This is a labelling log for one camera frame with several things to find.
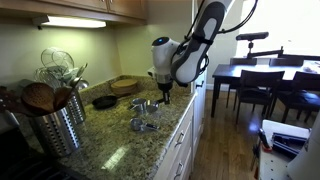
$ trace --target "frying pan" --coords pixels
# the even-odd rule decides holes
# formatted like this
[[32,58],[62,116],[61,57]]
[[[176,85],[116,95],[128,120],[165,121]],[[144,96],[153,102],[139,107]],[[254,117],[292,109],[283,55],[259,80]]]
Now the frying pan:
[[116,105],[118,98],[116,96],[102,96],[92,101],[92,105],[100,110],[111,108]]

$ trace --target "wooden chair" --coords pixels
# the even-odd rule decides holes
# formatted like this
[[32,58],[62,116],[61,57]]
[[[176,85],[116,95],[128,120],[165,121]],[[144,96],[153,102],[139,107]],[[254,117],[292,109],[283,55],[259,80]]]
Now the wooden chair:
[[269,66],[303,66],[303,62],[302,57],[272,58],[269,61]]
[[305,122],[307,122],[311,112],[320,109],[319,94],[310,92],[320,92],[320,74],[296,72],[291,87],[292,91],[277,93],[277,98],[285,105],[281,122],[285,123],[289,109],[306,111]]
[[[230,65],[256,65],[256,64],[257,64],[257,58],[252,58],[252,59],[230,58]],[[232,80],[232,82],[229,84],[226,108],[228,108],[231,89],[236,90],[239,86],[240,86],[239,80]],[[233,110],[235,109],[236,103],[237,103],[237,93],[234,98]]]
[[265,118],[269,117],[270,108],[274,100],[277,88],[282,81],[284,71],[278,72],[254,72],[241,71],[240,84],[237,89],[238,108],[236,124],[238,124],[241,103],[263,105]]

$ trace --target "utensil holder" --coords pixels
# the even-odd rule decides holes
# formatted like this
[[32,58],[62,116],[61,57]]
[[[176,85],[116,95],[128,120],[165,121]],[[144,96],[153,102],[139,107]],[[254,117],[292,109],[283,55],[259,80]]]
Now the utensil holder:
[[46,154],[64,157],[80,147],[71,119],[70,111],[66,107],[30,119],[30,125]]
[[71,98],[68,101],[68,107],[76,124],[80,124],[86,119],[86,113],[77,90],[72,92]]

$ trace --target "dark table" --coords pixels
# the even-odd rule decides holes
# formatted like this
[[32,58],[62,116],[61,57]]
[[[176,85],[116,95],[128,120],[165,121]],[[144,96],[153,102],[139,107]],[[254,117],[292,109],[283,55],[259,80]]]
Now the dark table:
[[230,84],[231,81],[240,79],[241,70],[259,71],[259,72],[273,72],[273,71],[285,71],[283,80],[291,81],[296,71],[304,70],[305,66],[269,66],[269,65],[229,65],[219,64],[214,71],[212,77],[214,78],[211,117],[214,117],[216,102],[219,98],[219,92],[221,84]]

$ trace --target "kitchen counter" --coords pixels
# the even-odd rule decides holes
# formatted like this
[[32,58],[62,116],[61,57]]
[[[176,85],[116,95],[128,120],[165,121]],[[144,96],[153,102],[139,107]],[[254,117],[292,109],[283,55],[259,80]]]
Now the kitchen counter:
[[160,104],[154,115],[145,115],[145,122],[160,126],[158,131],[135,132],[128,110],[132,99],[160,99],[159,90],[143,91],[119,99],[107,110],[85,106],[87,119],[75,127],[81,147],[69,157],[59,159],[63,165],[90,179],[152,179],[170,145],[175,130],[192,102],[193,94],[171,93],[171,104]]

